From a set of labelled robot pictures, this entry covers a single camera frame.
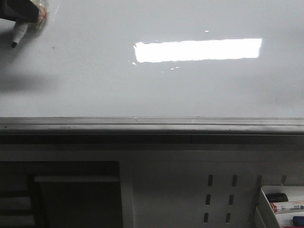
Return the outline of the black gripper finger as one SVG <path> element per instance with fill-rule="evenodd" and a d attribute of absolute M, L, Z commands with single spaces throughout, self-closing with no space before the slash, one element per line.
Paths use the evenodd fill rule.
<path fill-rule="evenodd" d="M 30 0 L 1 0 L 0 18 L 25 22 L 37 22 L 39 15 L 38 7 Z"/>

